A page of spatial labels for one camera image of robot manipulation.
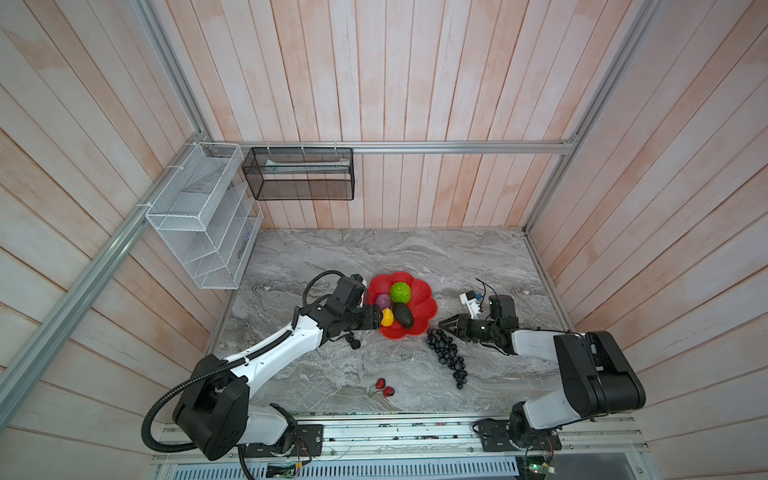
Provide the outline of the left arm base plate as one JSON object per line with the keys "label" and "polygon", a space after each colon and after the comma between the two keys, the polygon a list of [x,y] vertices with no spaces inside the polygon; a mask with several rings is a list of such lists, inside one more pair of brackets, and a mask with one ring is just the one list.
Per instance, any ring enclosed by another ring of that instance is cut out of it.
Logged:
{"label": "left arm base plate", "polygon": [[322,452],[324,426],[320,423],[289,426],[274,445],[246,444],[240,453],[246,459],[289,460],[314,458]]}

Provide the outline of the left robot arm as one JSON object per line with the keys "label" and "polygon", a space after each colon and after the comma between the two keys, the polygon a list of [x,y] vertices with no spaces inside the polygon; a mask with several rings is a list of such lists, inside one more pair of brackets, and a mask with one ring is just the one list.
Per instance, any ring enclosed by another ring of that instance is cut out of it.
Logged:
{"label": "left robot arm", "polygon": [[359,330],[377,330],[382,313],[366,300],[367,284],[358,274],[337,270],[313,278],[290,322],[239,353],[198,362],[186,385],[173,394],[179,402],[173,421],[208,460],[236,447],[259,445],[275,454],[293,450],[297,422],[283,407],[250,404],[251,398],[290,363],[322,345]]}

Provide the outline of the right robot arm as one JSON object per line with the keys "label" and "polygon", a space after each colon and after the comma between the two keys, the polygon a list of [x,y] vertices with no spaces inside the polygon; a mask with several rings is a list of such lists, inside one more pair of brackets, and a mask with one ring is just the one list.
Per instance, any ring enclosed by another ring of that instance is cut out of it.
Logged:
{"label": "right robot arm", "polygon": [[459,387],[466,384],[468,373],[458,355],[458,340],[507,356],[552,362],[559,371],[559,387],[516,403],[507,421],[478,421],[475,429],[480,436],[523,448],[551,440],[563,426],[645,405],[645,389],[609,332],[524,329],[509,295],[491,295],[485,317],[481,299],[467,292],[460,300],[468,312],[443,320],[428,332],[430,347],[452,368]]}

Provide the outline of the purple round fruit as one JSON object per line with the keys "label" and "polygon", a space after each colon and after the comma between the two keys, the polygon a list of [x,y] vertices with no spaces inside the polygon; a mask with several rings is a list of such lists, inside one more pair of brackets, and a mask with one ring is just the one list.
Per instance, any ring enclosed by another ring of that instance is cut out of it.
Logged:
{"label": "purple round fruit", "polygon": [[376,305],[382,310],[391,309],[394,302],[388,293],[379,294],[376,297]]}

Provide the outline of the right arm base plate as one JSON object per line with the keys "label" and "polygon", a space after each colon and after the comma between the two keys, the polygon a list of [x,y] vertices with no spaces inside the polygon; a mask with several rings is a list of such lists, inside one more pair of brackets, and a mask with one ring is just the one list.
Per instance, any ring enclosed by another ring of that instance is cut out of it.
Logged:
{"label": "right arm base plate", "polygon": [[555,430],[533,430],[523,421],[484,418],[472,426],[484,452],[559,451],[562,443]]}

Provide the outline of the yellow lemon fruit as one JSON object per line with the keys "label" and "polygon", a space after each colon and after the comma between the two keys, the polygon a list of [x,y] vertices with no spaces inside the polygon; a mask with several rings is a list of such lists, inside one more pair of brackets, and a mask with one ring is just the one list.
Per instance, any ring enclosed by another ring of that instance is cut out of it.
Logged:
{"label": "yellow lemon fruit", "polygon": [[390,327],[395,321],[393,311],[390,308],[382,311],[382,318],[380,325],[382,327]]}

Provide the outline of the dark avocado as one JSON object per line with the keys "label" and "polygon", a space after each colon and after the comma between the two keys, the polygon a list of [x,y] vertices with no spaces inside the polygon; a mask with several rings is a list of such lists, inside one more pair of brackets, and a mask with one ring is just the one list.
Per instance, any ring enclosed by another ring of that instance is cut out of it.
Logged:
{"label": "dark avocado", "polygon": [[396,302],[392,305],[394,320],[403,328],[411,329],[414,325],[414,317],[406,303]]}

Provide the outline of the green bumpy custard apple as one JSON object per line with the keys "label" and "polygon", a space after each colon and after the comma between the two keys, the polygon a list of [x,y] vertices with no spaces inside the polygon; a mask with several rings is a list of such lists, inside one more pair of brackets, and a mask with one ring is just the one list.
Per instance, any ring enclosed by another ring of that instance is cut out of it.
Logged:
{"label": "green bumpy custard apple", "polygon": [[407,304],[412,299],[412,289],[407,282],[395,282],[390,288],[389,295],[394,303]]}

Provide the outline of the black grape bunch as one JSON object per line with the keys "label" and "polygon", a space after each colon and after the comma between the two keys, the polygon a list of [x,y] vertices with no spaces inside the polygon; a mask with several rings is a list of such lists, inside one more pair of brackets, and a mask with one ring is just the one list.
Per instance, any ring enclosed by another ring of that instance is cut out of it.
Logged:
{"label": "black grape bunch", "polygon": [[456,388],[462,390],[468,380],[466,362],[458,352],[454,339],[443,330],[427,331],[427,345],[437,355],[438,362],[450,369]]}

